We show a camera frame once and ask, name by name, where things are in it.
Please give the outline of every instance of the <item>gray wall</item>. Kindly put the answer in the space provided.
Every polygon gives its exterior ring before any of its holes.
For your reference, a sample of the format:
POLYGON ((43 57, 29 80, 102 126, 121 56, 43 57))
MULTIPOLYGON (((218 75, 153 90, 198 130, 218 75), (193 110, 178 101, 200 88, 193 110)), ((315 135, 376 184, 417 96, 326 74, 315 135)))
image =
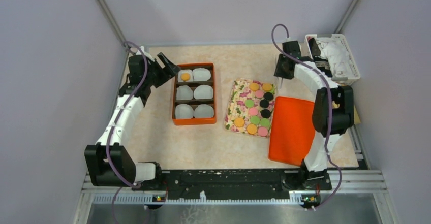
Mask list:
POLYGON ((430 23, 431 0, 362 0, 345 30, 365 146, 403 223, 431 218, 430 23))
POLYGON ((331 33, 351 0, 106 0, 128 39, 147 45, 270 43, 331 33), (281 30, 277 39, 286 36, 281 30))
POLYGON ((0 3, 0 222, 70 223, 124 52, 94 0, 0 3))

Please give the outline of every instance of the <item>orange cutting board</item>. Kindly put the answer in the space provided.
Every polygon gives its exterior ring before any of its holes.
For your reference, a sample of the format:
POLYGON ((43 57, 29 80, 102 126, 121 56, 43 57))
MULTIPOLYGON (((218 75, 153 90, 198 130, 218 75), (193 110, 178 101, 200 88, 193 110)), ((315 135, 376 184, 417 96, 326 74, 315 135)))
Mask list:
POLYGON ((312 122, 314 103, 277 97, 269 141, 269 159, 300 166, 313 142, 315 129, 312 122))

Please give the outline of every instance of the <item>white cloth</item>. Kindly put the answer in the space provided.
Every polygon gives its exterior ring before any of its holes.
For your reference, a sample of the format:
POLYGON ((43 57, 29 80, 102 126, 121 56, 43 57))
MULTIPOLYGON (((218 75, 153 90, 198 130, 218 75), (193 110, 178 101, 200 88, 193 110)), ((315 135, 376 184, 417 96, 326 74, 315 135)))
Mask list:
POLYGON ((328 60, 334 77, 354 77, 349 66, 349 52, 337 38, 316 38, 320 49, 320 57, 328 60))

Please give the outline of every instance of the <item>white plastic crate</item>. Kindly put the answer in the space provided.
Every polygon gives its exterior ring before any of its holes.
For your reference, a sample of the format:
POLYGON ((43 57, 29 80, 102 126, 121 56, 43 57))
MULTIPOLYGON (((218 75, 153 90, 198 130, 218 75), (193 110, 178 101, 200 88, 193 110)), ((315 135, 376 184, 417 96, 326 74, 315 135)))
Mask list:
POLYGON ((337 82, 339 84, 343 84, 343 85, 352 85, 355 81, 359 80, 361 78, 361 75, 359 74, 359 69, 356 66, 356 62, 355 62, 355 59, 353 58, 353 54, 350 51, 349 45, 347 44, 346 37, 342 34, 306 35, 305 36, 305 45, 307 46, 309 56, 311 57, 311 50, 310 50, 310 46, 309 46, 308 41, 312 38, 321 38, 321 37, 330 37, 330 38, 339 39, 341 41, 341 43, 344 45, 344 47, 346 48, 347 52, 349 53, 350 59, 347 61, 347 63, 349 64, 350 69, 352 69, 353 77, 342 77, 342 78, 332 77, 331 80, 334 82, 337 82))

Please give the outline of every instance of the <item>speckled mat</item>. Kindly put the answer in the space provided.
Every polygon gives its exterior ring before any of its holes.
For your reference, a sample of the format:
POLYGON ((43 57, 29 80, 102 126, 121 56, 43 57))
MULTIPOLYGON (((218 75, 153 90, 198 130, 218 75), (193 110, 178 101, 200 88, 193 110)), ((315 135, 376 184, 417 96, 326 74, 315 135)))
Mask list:
POLYGON ((224 118, 224 128, 241 134, 269 137, 275 93, 275 84, 237 78, 230 93, 228 109, 224 118), (272 97, 272 99, 258 98, 263 94, 266 98, 272 97))

